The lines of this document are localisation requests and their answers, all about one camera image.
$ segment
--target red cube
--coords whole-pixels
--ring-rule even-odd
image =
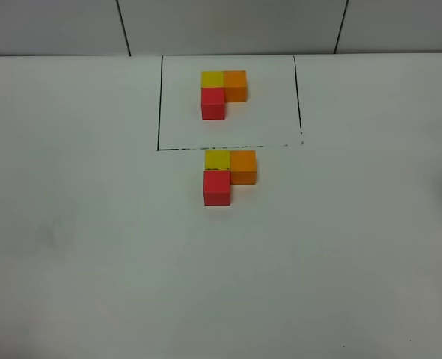
[[[200,109],[203,120],[224,120],[226,118],[224,88],[201,88]]]
[[[230,171],[204,171],[204,205],[230,206]]]

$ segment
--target wooden block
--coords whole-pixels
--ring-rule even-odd
[[[226,102],[223,88],[201,88],[200,110],[203,120],[224,120],[226,118]]]
[[[256,151],[230,151],[230,184],[255,185],[256,181]]]
[[[230,172],[204,171],[204,205],[230,206]]]
[[[222,88],[224,86],[224,72],[203,71],[200,74],[200,86],[202,88]]]
[[[224,71],[224,94],[226,102],[248,100],[248,77],[245,71]]]
[[[228,171],[230,169],[229,150],[206,150],[205,170]]]

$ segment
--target orange cube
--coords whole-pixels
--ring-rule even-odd
[[[248,100],[248,77],[245,71],[224,71],[224,97],[226,102]]]
[[[230,151],[230,184],[255,185],[257,181],[256,151]]]

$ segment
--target white table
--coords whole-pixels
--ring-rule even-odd
[[[0,355],[442,358],[442,55],[296,62],[304,145],[205,208],[160,58],[0,58]]]

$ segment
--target yellow cube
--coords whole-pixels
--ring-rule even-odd
[[[203,71],[200,74],[200,85],[203,88],[223,88],[224,71]]]
[[[206,150],[206,170],[228,171],[230,169],[229,150]]]

